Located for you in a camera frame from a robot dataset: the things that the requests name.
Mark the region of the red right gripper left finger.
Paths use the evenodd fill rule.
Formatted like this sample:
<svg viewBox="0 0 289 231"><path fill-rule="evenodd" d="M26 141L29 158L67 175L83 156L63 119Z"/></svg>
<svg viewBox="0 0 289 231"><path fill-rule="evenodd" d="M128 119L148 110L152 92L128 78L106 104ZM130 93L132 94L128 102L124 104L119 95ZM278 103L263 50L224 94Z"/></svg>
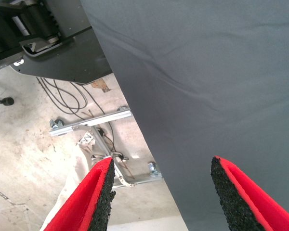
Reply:
<svg viewBox="0 0 289 231"><path fill-rule="evenodd" d="M115 177L111 157L99 161L59 209L46 231L106 231Z"/></svg>

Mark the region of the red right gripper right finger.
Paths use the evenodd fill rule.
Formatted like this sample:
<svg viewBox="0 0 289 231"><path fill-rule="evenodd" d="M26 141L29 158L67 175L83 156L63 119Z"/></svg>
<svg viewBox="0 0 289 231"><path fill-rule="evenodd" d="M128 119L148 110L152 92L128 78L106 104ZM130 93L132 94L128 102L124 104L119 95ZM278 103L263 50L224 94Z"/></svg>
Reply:
<svg viewBox="0 0 289 231"><path fill-rule="evenodd" d="M289 213L235 164L214 156L210 174L231 231L289 231Z"/></svg>

